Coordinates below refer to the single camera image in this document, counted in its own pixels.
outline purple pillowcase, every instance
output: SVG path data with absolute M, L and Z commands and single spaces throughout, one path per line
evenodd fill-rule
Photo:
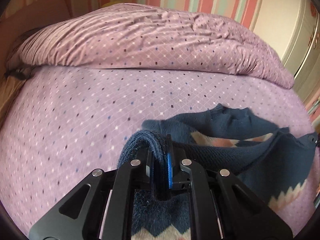
M 7 62 L 17 68 L 17 60 Z M 116 4 L 50 25 L 27 39 L 16 59 L 30 65 L 199 70 L 294 84 L 277 53 L 219 15 Z

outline bed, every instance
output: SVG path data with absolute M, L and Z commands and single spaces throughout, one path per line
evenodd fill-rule
M 0 200 L 26 235 L 90 171 L 115 169 L 145 119 L 221 103 L 296 137 L 314 131 L 274 50 L 224 17 L 113 5 L 31 35 L 7 69 L 21 63 L 36 67 L 0 131 Z M 316 151 L 300 194 L 274 206 L 294 235 L 315 211 L 318 185 Z

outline metal screw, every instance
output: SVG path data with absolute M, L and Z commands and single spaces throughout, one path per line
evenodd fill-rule
M 139 166 L 140 163 L 141 163 L 141 161 L 140 161 L 140 160 L 137 160 L 137 159 L 130 161 L 130 164 L 131 164 L 132 166 Z
M 226 170 L 226 169 L 222 169 L 220 171 L 220 175 L 223 177 L 228 177 L 230 175 L 230 171 Z
M 102 170 L 100 169 L 95 169 L 93 172 L 92 172 L 92 175 L 95 176 L 95 177 L 99 177 L 102 175 Z
M 185 166 L 189 166 L 192 163 L 192 161 L 189 159 L 183 159 L 181 163 Z

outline zigzag pattern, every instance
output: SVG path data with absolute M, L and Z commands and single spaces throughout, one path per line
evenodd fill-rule
M 297 199 L 300 195 L 300 193 L 303 191 L 304 187 L 306 186 L 307 179 L 303 182 L 301 185 L 300 183 L 297 184 L 297 186 L 292 189 L 292 187 L 289 187 L 288 191 L 286 194 L 284 194 L 283 191 L 278 196 L 278 199 L 275 197 L 272 197 L 269 201 L 268 206 L 273 210 L 273 211 L 279 211 L 282 209 L 284 206 L 288 205 L 295 199 Z
M 250 141 L 250 142 L 264 142 L 268 140 L 273 134 L 267 133 L 265 135 L 246 139 L 243 141 Z M 195 140 L 195 142 L 199 145 L 203 146 L 215 146 L 215 147 L 237 147 L 237 143 L 241 140 L 236 139 L 224 139 L 224 138 L 215 138 L 206 136 L 198 131 L 191 133 L 191 136 Z
M 145 228 L 131 237 L 132 240 L 191 240 L 190 228 L 183 234 L 173 226 L 169 226 L 158 236 L 153 236 Z

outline dotted bedsheet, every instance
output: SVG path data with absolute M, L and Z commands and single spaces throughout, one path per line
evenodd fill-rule
M 116 168 L 145 119 L 200 112 L 218 103 L 313 132 L 293 90 L 253 77 L 175 70 L 44 66 L 15 100 L 0 132 L 0 200 L 28 234 L 31 226 L 95 168 Z M 278 214 L 297 234 L 314 212 L 319 154 L 303 193 Z

